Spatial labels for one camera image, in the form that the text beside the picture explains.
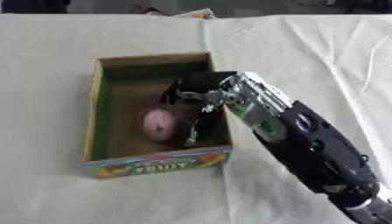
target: box label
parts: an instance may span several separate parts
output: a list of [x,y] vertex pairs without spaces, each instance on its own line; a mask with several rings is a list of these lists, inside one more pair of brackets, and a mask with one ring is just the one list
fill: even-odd
[[151,155],[144,161],[122,162],[90,166],[94,175],[101,179],[125,175],[138,175],[154,172],[170,172],[188,168],[208,167],[227,160],[229,152],[207,153],[202,155]]

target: cardboard box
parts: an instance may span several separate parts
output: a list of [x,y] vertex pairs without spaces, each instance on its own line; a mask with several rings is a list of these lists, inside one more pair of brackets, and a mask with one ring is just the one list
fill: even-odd
[[[213,134],[183,149],[200,105],[162,105],[162,92],[182,74],[212,70],[208,53],[98,59],[91,90],[85,166],[97,178],[168,172],[217,165],[232,150],[225,110]],[[151,141],[142,130],[145,113],[169,109],[178,118],[176,136]]]

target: robotic arm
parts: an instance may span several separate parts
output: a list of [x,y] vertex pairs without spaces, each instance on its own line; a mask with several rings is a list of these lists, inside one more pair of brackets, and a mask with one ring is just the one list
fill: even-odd
[[211,125],[223,105],[314,193],[324,193],[351,220],[392,224],[392,198],[361,155],[328,121],[251,72],[194,73],[175,80],[161,102],[204,103],[185,146]]

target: ball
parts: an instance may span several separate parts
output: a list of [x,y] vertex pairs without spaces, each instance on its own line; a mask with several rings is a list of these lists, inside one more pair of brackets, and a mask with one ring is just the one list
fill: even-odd
[[144,116],[143,131],[147,137],[155,141],[169,140],[177,126],[174,115],[164,109],[154,109]]

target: white tablecloth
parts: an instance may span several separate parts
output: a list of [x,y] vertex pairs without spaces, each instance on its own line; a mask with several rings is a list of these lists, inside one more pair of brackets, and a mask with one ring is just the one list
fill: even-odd
[[83,173],[94,58],[210,51],[339,128],[392,186],[392,17],[0,16],[1,223],[351,223],[230,116],[234,153],[207,168]]

